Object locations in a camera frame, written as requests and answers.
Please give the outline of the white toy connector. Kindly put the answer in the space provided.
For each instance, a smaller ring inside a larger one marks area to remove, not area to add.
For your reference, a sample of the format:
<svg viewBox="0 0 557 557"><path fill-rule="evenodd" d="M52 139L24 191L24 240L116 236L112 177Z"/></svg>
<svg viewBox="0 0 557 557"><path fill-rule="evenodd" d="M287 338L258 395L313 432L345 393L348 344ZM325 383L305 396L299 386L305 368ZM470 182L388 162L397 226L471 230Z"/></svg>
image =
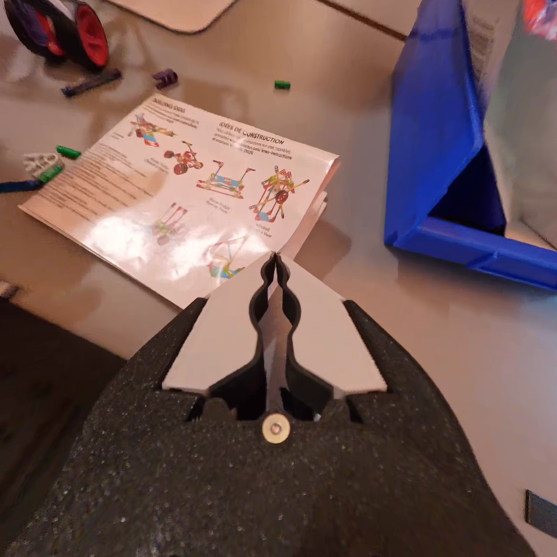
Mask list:
<svg viewBox="0 0 557 557"><path fill-rule="evenodd" d="M23 155L22 161L24 170L34 179L38 179L54 167L65 168L65 163L58 153L28 153Z"/></svg>

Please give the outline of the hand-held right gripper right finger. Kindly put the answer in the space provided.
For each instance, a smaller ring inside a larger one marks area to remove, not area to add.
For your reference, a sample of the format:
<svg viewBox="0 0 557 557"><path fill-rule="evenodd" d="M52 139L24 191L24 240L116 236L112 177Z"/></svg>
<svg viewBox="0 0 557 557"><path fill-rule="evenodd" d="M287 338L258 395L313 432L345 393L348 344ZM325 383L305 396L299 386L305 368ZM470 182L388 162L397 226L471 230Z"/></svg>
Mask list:
<svg viewBox="0 0 557 557"><path fill-rule="evenodd" d="M326 286L293 260L276 254L287 334L285 392L287 408L300 419L316 419L332 400L386 393L363 326L360 307Z"/></svg>

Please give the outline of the blue plastic bin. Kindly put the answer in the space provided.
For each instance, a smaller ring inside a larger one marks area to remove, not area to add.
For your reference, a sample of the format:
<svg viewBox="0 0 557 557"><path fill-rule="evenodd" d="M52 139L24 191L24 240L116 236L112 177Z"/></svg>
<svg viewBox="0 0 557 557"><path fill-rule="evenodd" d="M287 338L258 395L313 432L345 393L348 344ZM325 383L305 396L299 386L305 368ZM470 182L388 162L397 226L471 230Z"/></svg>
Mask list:
<svg viewBox="0 0 557 557"><path fill-rule="evenodd" d="M384 243L556 292L556 251L507 238L486 113L520 1L422 1L393 74Z"/></svg>

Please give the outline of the dark grey flat piece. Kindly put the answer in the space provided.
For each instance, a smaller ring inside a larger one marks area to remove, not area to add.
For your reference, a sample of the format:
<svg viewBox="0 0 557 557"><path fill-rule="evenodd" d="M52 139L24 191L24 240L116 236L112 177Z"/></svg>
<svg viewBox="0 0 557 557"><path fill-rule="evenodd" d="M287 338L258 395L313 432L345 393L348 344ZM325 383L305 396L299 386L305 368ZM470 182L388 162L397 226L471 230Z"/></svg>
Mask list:
<svg viewBox="0 0 557 557"><path fill-rule="evenodd" d="M525 521L534 528L556 537L556 504L525 491Z"/></svg>

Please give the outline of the black toy wheels red hubs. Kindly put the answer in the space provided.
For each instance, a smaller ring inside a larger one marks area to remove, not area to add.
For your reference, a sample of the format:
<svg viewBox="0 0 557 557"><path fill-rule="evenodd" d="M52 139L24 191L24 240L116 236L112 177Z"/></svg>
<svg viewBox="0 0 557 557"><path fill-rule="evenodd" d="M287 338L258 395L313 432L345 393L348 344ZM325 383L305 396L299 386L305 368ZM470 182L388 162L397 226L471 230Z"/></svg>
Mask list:
<svg viewBox="0 0 557 557"><path fill-rule="evenodd" d="M108 64L104 27L85 1L2 1L12 30L25 48L49 64L71 61L92 73Z"/></svg>

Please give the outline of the white instruction booklet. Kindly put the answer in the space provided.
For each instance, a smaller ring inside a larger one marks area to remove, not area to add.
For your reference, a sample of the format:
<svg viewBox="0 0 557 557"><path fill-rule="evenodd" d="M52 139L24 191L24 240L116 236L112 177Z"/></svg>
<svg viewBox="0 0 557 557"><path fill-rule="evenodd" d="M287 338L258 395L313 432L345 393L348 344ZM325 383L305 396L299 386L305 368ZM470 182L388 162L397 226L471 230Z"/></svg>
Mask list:
<svg viewBox="0 0 557 557"><path fill-rule="evenodd" d="M293 240L339 165L154 94L20 208L183 309Z"/></svg>

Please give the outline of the white rounded base board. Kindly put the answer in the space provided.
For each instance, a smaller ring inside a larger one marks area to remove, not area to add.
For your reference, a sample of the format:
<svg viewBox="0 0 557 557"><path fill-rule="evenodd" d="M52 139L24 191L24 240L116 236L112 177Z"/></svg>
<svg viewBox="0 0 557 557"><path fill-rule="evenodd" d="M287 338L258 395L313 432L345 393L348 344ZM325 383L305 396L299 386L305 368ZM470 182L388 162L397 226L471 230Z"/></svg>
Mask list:
<svg viewBox="0 0 557 557"><path fill-rule="evenodd" d="M110 1L111 4L169 31L193 35L205 31L235 1Z"/></svg>

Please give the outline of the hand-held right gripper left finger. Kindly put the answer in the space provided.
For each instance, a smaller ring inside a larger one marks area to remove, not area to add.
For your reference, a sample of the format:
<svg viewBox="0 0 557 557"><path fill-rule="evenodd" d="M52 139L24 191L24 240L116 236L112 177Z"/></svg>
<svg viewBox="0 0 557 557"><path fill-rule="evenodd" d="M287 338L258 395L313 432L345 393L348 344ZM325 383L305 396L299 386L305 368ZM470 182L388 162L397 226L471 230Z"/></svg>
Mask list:
<svg viewBox="0 0 557 557"><path fill-rule="evenodd" d="M204 402L222 399L239 420L256 420L266 410L267 373L261 318L276 253L267 252L194 306L199 311L162 379L165 391L180 391Z"/></svg>

